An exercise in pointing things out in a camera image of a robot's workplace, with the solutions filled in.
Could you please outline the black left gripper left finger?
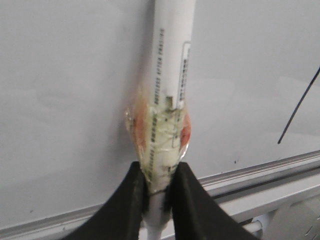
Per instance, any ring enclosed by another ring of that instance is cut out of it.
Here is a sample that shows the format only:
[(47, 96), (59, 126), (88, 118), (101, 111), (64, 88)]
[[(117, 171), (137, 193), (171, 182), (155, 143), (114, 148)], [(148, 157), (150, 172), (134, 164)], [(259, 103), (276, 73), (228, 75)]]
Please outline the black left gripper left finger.
[(134, 161), (106, 203), (64, 240), (137, 240), (141, 228), (145, 178)]

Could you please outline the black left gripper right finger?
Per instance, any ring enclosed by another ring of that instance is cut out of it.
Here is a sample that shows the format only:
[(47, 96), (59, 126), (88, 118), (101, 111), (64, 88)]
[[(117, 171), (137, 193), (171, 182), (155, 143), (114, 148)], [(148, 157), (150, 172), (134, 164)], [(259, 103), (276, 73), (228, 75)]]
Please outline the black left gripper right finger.
[(177, 240), (258, 239), (220, 208), (186, 162), (180, 162), (175, 171), (171, 205)]

